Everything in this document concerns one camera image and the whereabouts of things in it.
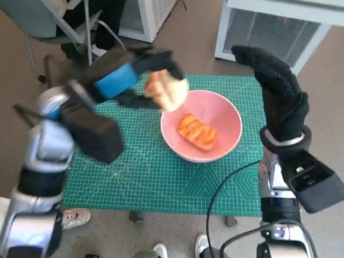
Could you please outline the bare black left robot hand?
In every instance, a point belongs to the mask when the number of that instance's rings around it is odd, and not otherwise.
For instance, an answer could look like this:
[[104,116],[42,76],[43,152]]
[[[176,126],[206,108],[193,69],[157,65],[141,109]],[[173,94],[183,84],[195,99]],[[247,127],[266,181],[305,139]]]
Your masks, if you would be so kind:
[[163,72],[178,81],[185,79],[172,54],[153,46],[131,47],[125,52],[113,48],[83,72],[82,84],[97,103],[115,100],[132,109],[162,109],[152,96],[138,95],[133,87],[145,73]]

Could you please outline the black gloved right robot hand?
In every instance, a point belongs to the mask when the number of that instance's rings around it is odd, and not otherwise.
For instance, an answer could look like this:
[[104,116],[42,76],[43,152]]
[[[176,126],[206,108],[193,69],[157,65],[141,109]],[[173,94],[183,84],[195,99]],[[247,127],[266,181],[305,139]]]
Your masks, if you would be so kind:
[[237,63],[250,67],[262,88],[267,129],[278,142],[300,137],[309,112],[304,92],[287,63],[258,48],[234,45]]

